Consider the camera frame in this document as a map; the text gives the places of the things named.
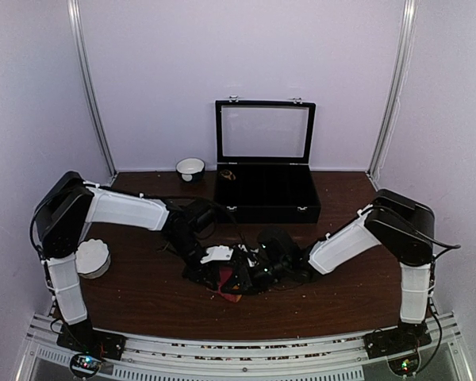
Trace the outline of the maroon orange-toed sock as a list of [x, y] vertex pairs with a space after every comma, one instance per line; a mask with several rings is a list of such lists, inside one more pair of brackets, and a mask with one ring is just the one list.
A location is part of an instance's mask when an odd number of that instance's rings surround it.
[[217, 268], [217, 282], [209, 291], [222, 297], [231, 303], [238, 303], [242, 299], [239, 293], [240, 286], [237, 284], [239, 272], [227, 265], [219, 265]]

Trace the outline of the black tan argyle sock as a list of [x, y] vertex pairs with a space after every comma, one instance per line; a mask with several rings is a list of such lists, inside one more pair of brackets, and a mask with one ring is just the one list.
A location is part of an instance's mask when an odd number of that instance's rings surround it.
[[222, 169], [218, 172], [218, 178], [225, 181], [235, 181], [236, 175], [229, 169]]

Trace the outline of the black display case glass lid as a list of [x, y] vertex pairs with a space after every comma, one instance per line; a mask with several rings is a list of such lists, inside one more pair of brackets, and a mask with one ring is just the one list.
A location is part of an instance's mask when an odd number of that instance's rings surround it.
[[[217, 100], [217, 220], [240, 224], [315, 224], [321, 202], [309, 168], [313, 102]], [[229, 169], [235, 181], [218, 178]]]

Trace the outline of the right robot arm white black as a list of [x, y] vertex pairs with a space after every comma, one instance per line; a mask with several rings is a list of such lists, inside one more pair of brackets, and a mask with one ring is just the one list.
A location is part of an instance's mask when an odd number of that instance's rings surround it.
[[409, 349], [421, 337], [432, 276], [435, 214], [431, 208], [391, 190], [376, 192], [372, 202], [340, 229], [300, 248], [282, 229], [265, 229], [259, 248], [230, 248], [224, 258], [232, 275], [222, 284], [224, 292], [258, 294], [289, 277], [308, 283], [315, 275], [327, 275], [365, 251], [382, 246], [401, 269], [399, 327], [391, 344]]

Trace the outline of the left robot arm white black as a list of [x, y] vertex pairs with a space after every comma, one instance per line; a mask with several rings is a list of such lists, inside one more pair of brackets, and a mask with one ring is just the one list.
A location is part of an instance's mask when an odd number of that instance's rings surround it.
[[202, 260], [206, 250], [197, 239], [215, 218], [204, 198], [177, 205], [171, 196], [130, 194], [83, 180], [66, 172], [37, 205], [29, 238], [44, 266], [50, 291], [66, 324], [67, 339], [80, 352], [98, 346], [76, 270], [75, 253], [87, 223], [109, 223], [159, 231], [186, 267], [189, 280], [217, 289], [219, 272]]

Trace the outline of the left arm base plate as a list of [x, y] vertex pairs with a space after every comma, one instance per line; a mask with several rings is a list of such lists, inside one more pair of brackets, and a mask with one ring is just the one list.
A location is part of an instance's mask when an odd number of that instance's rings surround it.
[[83, 352], [98, 359], [120, 360], [126, 337], [94, 329], [91, 321], [69, 325], [64, 323], [58, 334], [57, 345], [75, 352]]

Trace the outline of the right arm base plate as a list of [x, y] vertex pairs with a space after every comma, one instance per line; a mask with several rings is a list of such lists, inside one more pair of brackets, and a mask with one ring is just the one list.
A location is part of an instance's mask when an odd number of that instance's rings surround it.
[[365, 334], [363, 343], [368, 358], [374, 359], [416, 351], [420, 346], [431, 344], [432, 338], [425, 319], [418, 323], [409, 323], [399, 319], [393, 328], [375, 329]]

